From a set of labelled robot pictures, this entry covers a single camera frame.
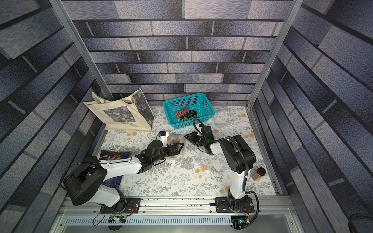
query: tote bag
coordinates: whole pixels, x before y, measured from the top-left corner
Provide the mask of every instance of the tote bag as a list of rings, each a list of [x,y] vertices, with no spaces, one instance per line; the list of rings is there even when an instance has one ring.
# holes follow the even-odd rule
[[[92,93],[84,104],[104,123],[105,129],[151,131],[154,115],[141,89],[120,100],[109,101]]]

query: brown spice jar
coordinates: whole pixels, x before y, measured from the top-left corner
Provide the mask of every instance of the brown spice jar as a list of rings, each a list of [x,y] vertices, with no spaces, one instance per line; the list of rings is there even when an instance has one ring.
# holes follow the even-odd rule
[[[266,174],[266,170],[262,167],[258,167],[255,171],[251,173],[251,178],[254,181],[260,180]]]

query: grapes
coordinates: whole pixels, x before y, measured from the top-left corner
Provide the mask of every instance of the grapes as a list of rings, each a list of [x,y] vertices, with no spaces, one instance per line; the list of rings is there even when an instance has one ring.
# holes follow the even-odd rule
[[[189,110],[189,106],[182,108],[179,111],[176,111],[176,117],[179,118],[181,121],[191,120],[197,117],[197,111]]]

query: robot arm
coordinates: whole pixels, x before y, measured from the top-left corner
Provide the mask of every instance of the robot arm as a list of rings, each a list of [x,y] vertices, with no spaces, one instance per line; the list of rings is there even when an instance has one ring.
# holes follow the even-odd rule
[[[153,140],[147,149],[131,158],[106,161],[90,157],[85,160],[63,180],[73,205],[90,201],[121,212],[126,204],[122,192],[101,183],[117,176],[143,173],[164,162],[166,157],[178,155],[184,144],[167,145],[167,136],[168,132],[159,132],[159,140]]]
[[[185,138],[191,144],[203,147],[210,155],[224,154],[229,168],[234,171],[228,192],[228,204],[233,211],[240,211],[247,201],[245,186],[247,175],[256,162],[254,152],[241,135],[214,140],[210,126],[205,126],[202,122],[199,127],[195,124],[194,126],[198,132],[187,134]]]
[[[202,122],[197,132],[185,135],[191,144],[204,147],[210,154],[223,153],[229,167],[234,171],[232,185],[228,192],[228,204],[232,211],[240,211],[247,202],[245,191],[247,174],[256,162],[256,157],[241,135],[214,140],[211,127]],[[182,143],[167,145],[168,132],[161,131],[147,149],[138,155],[122,160],[98,160],[91,157],[73,170],[63,183],[72,203],[81,205],[87,201],[102,204],[118,213],[126,206],[126,199],[120,190],[102,185],[102,182],[125,174],[140,174],[152,166],[159,165],[168,156],[178,155]]]

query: floral tablecloth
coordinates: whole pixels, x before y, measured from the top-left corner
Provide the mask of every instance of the floral tablecloth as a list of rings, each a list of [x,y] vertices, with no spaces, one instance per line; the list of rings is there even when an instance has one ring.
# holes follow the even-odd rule
[[[132,155],[146,149],[159,131],[185,135],[195,131],[193,126],[173,129],[168,124],[163,107],[151,107],[155,116],[153,131],[109,130],[101,149],[130,151]],[[254,168],[264,167],[263,157],[246,115],[244,106],[214,106],[217,114],[205,125],[211,126],[215,138],[242,135],[257,157]],[[124,175],[120,185],[125,196],[226,196],[233,171],[224,166],[218,173],[201,166],[201,151],[189,142],[179,158],[169,159],[141,174]],[[269,175],[259,181],[247,180],[247,190],[258,195],[275,195]]]

